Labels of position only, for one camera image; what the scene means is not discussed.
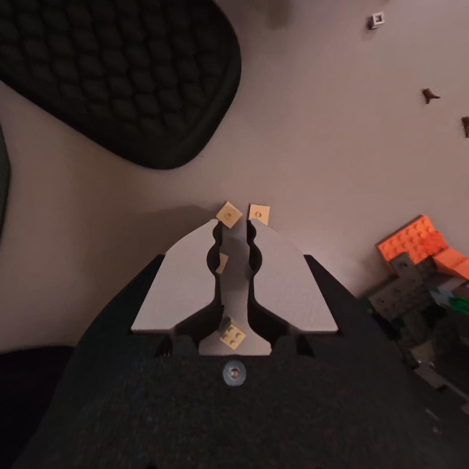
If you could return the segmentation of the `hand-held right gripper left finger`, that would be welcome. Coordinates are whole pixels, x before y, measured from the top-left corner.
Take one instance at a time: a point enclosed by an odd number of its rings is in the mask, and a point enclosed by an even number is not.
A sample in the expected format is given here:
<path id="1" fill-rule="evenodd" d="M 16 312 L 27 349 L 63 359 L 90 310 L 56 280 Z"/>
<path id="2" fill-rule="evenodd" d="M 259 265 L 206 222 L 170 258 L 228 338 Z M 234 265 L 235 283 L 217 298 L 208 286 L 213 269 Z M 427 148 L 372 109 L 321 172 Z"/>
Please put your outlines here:
<path id="1" fill-rule="evenodd" d="M 220 278 L 222 224 L 210 219 L 167 250 L 131 326 L 132 333 L 188 336 L 196 348 L 223 315 Z"/>

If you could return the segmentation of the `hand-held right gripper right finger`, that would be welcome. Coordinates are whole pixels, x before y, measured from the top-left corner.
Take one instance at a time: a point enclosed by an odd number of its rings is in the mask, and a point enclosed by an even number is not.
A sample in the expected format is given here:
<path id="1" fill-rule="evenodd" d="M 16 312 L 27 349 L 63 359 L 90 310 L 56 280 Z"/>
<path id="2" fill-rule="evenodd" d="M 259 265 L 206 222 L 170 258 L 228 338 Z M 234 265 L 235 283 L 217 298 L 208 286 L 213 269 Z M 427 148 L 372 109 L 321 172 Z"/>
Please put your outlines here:
<path id="1" fill-rule="evenodd" d="M 302 251 L 259 220 L 247 222 L 248 324 L 274 349 L 279 339 L 336 334 L 338 326 Z"/>

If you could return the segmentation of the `tan two-by-two brick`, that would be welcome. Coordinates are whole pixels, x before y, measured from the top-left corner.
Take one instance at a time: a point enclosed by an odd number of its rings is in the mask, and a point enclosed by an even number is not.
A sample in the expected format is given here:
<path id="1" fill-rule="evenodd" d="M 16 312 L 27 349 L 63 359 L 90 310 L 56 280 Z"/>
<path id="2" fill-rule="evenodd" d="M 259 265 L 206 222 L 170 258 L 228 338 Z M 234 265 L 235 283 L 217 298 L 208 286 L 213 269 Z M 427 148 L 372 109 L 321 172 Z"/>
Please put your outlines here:
<path id="1" fill-rule="evenodd" d="M 230 317 L 223 317 L 219 327 L 219 339 L 231 350 L 236 350 L 245 340 L 246 334 L 232 321 Z"/>

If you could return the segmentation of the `grey desk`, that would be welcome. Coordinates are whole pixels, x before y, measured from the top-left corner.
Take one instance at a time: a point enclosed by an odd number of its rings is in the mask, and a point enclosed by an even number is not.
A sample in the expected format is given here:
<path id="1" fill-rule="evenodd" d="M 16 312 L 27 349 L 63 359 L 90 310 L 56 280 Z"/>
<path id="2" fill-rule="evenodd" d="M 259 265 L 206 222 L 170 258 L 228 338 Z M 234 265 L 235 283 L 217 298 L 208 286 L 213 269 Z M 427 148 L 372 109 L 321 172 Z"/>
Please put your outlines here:
<path id="1" fill-rule="evenodd" d="M 389 274 L 376 243 L 420 214 L 468 256 L 468 1 L 229 1 L 253 55 L 293 41 L 300 131 L 314 169 L 312 214 L 269 226 L 320 262 L 355 296 Z M 385 24 L 368 30 L 373 13 Z M 441 99 L 426 105 L 421 90 Z M 240 355 L 270 346 L 247 322 L 249 204 L 224 229 L 225 313 L 246 333 Z"/>

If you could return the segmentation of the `grey toy brick building model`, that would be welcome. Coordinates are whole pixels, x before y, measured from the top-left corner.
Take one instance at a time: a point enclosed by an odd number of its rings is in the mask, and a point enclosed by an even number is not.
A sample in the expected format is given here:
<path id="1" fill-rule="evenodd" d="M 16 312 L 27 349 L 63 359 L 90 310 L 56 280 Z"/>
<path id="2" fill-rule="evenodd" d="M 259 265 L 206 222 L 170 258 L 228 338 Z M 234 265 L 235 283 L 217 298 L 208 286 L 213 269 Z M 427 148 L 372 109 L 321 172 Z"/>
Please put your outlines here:
<path id="1" fill-rule="evenodd" d="M 390 277 L 365 304 L 382 321 L 402 361 L 434 388 L 468 396 L 468 256 L 451 248 L 427 215 L 376 244 Z"/>

